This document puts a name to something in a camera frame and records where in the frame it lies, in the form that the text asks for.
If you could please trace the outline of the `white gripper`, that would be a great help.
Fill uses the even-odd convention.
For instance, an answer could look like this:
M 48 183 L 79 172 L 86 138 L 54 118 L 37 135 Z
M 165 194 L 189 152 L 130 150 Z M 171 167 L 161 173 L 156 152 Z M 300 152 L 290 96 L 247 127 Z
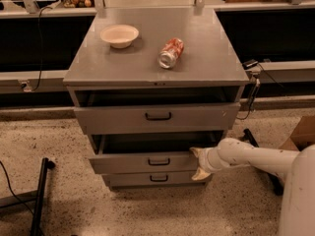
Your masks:
M 210 173 L 218 172 L 221 169 L 217 149 L 215 147 L 190 147 L 189 150 L 199 158 L 199 166 L 192 176 L 193 181 L 205 180 Z

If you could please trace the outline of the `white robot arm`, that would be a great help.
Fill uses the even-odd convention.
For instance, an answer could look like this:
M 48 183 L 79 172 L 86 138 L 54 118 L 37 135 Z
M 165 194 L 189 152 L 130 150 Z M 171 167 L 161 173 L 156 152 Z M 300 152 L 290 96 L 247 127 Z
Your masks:
M 252 166 L 284 181 L 279 236 L 315 236 L 315 146 L 302 151 L 254 147 L 234 138 L 216 147 L 191 147 L 198 159 L 192 179 L 223 169 Z

